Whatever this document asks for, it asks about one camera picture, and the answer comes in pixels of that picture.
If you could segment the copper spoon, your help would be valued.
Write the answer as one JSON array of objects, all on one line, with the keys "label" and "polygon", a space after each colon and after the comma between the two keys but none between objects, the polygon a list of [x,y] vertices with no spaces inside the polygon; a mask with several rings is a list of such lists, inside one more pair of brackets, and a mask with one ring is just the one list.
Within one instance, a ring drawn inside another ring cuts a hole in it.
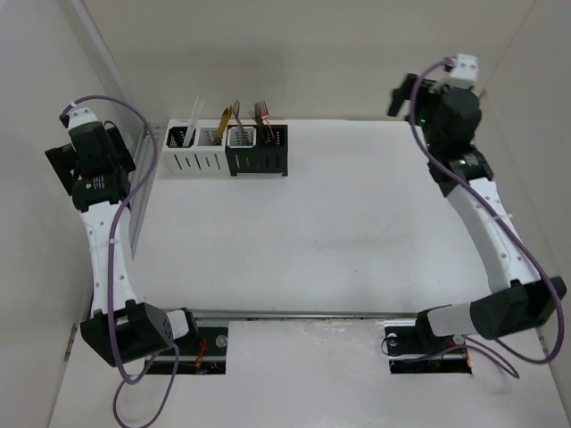
[{"label": "copper spoon", "polygon": [[248,144],[249,144],[248,135],[247,135],[246,131],[244,130],[243,123],[242,123],[242,121],[239,119],[238,116],[236,116],[236,124],[237,124],[237,126],[238,126],[238,128],[239,128],[239,132],[240,132],[240,135],[241,135],[240,145],[243,145],[243,146],[248,145]]}]

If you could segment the copper small fork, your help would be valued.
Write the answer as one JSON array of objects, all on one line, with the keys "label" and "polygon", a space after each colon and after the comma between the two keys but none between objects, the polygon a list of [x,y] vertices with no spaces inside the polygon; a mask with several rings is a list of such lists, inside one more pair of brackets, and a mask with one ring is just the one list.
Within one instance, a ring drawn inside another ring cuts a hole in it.
[{"label": "copper small fork", "polygon": [[259,101],[259,102],[258,102],[258,106],[259,106],[259,111],[260,111],[261,119],[266,123],[266,125],[267,125],[267,127],[268,127],[268,130],[269,130],[269,134],[270,134],[270,136],[271,136],[272,143],[273,143],[273,144],[276,144],[276,143],[277,143],[277,142],[276,142],[276,138],[275,138],[273,129],[272,129],[272,127],[271,127],[271,125],[270,125],[270,122],[269,122],[269,110],[268,110],[268,106],[267,106],[267,104],[266,104],[266,102],[265,102],[264,100]]}]

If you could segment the silver fork black handle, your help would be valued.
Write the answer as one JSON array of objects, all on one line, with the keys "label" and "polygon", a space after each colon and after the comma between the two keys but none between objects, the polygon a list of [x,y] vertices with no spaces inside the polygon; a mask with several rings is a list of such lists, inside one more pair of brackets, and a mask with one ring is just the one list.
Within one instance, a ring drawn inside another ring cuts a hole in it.
[{"label": "silver fork black handle", "polygon": [[254,104],[254,114],[255,118],[261,124],[261,129],[264,135],[270,140],[272,144],[274,144],[275,136],[271,125],[269,124],[269,111],[264,100],[258,101]]}]

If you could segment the silver spoon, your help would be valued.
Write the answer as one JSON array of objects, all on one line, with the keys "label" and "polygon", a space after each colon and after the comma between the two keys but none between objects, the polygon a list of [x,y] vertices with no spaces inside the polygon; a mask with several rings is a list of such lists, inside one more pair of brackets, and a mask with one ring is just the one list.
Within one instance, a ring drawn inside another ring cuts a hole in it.
[{"label": "silver spoon", "polygon": [[244,126],[243,126],[241,120],[239,119],[240,102],[238,100],[234,101],[234,103],[232,105],[232,112],[233,112],[237,127],[238,127],[239,132],[240,132],[239,144],[245,145],[247,143],[247,134],[245,133]]}]

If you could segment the rose gold fork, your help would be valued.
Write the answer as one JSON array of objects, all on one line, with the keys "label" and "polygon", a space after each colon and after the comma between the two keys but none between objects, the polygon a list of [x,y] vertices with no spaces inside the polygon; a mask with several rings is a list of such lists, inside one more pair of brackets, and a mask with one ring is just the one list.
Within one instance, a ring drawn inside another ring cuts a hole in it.
[{"label": "rose gold fork", "polygon": [[269,136],[270,136],[272,144],[276,145],[277,140],[276,140],[275,134],[274,134],[273,129],[272,129],[270,122],[269,122],[269,115],[267,113],[262,113],[261,119],[262,119],[262,122],[265,124],[265,126],[269,132]]}]

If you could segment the gold fork green handle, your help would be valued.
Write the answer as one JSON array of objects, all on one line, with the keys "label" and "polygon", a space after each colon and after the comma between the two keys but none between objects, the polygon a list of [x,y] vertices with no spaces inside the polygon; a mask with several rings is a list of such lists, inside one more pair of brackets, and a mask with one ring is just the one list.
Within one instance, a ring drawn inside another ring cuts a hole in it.
[{"label": "gold fork green handle", "polygon": [[260,140],[259,145],[265,145],[267,143],[267,133],[262,118],[254,111],[249,111],[248,114],[250,115],[251,119],[255,122],[257,135]]}]

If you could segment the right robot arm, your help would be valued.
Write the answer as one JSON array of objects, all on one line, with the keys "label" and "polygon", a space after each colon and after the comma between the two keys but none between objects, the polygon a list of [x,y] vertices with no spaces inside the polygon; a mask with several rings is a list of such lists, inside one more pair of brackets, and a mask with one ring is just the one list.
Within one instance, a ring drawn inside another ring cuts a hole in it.
[{"label": "right robot arm", "polygon": [[503,208],[492,169],[474,144],[482,111],[471,82],[442,83],[410,73],[392,91],[388,115],[396,116],[405,102],[410,103],[406,120],[429,173],[466,227],[489,286],[488,295],[478,300],[419,312],[410,333],[415,344],[432,351],[453,336],[498,341],[555,317],[560,345],[567,287],[540,266]]}]

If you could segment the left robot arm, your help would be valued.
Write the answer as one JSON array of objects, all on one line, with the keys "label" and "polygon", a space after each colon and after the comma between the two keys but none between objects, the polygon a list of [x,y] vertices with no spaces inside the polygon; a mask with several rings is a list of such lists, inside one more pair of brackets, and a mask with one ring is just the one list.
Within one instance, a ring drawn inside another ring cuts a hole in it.
[{"label": "left robot arm", "polygon": [[166,311],[135,294],[126,199],[136,166],[120,131],[94,115],[72,120],[68,130],[70,143],[47,150],[46,158],[87,232],[94,290],[90,315],[80,324],[83,340],[110,366],[172,347],[194,351],[200,333],[189,309]]}]

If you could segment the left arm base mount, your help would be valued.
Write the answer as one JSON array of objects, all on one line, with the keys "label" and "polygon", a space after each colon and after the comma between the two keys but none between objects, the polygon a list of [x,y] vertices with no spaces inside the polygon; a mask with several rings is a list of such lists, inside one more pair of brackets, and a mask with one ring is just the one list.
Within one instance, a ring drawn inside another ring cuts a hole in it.
[{"label": "left arm base mount", "polygon": [[181,342],[178,375],[224,375],[227,369],[228,323],[199,324],[198,339]]}]

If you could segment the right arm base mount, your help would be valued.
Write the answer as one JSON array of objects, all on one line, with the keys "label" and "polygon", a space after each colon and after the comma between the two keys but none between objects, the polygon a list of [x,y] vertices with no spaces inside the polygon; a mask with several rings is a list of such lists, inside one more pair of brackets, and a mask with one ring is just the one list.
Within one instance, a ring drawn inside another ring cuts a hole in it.
[{"label": "right arm base mount", "polygon": [[456,343],[451,337],[423,337],[414,323],[385,323],[382,351],[392,375],[471,375],[468,354],[463,349],[444,353]]}]

